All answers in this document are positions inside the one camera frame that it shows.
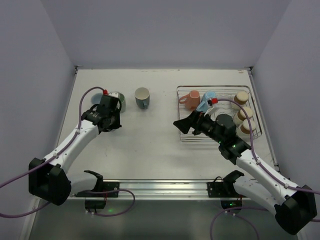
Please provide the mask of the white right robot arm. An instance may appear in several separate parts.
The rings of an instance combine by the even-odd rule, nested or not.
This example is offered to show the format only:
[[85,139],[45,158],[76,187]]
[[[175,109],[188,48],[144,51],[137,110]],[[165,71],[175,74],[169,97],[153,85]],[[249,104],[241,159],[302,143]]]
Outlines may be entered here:
[[315,195],[309,186],[298,186],[268,166],[237,134],[237,126],[231,116],[220,114],[215,120],[202,112],[193,111],[188,117],[176,120],[173,125],[183,134],[190,129],[193,135],[204,134],[219,144],[221,155],[249,173],[257,182],[244,175],[236,178],[234,190],[255,201],[275,217],[280,227],[296,235],[317,216]]

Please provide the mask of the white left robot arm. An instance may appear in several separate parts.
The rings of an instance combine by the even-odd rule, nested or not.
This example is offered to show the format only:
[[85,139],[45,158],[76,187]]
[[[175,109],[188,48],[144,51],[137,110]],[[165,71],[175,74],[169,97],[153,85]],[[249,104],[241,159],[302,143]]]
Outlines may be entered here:
[[103,94],[98,104],[82,114],[80,125],[56,149],[29,163],[29,193],[60,206],[72,194],[101,192],[101,174],[85,170],[81,175],[68,178],[67,173],[78,155],[100,133],[121,128],[121,109],[118,92]]

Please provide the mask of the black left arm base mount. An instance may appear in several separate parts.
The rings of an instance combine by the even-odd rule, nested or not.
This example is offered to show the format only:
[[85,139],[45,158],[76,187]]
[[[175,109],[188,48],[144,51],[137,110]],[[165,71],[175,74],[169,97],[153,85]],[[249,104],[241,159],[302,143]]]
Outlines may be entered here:
[[107,197],[117,198],[118,192],[101,193],[115,191],[120,188],[120,182],[115,180],[104,181],[102,174],[92,170],[85,170],[73,185],[74,196],[77,198],[103,198],[103,200],[85,200],[84,208],[92,215],[97,214],[99,210],[103,210],[107,204]]

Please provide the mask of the teal grey mug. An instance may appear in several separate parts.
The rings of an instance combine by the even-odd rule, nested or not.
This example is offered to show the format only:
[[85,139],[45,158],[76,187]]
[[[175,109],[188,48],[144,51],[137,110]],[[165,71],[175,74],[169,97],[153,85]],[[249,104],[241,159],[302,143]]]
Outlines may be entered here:
[[135,101],[140,109],[146,110],[150,104],[150,92],[145,87],[139,87],[134,93]]

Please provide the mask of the pale blue footed cup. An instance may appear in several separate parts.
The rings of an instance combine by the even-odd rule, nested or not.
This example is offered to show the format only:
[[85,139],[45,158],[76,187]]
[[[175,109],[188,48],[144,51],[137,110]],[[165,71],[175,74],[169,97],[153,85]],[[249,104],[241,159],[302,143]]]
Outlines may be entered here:
[[101,101],[103,94],[102,93],[96,93],[91,97],[91,103],[94,104],[99,104]]

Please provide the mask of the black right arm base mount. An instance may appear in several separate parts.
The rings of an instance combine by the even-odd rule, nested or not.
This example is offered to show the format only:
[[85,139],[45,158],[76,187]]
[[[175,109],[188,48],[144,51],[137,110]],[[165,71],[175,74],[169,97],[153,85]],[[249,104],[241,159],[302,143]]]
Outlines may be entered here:
[[209,198],[220,198],[220,205],[223,209],[242,207],[242,195],[235,191],[233,184],[244,173],[234,170],[225,177],[217,176],[214,180],[206,183]]

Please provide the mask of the sage green cup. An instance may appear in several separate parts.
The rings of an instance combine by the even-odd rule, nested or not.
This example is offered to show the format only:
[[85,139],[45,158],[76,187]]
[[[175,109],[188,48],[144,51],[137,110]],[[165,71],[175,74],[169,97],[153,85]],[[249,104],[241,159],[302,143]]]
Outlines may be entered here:
[[121,92],[118,92],[118,98],[119,98],[119,100],[121,102],[121,110],[120,110],[120,112],[124,113],[126,111],[126,98]]

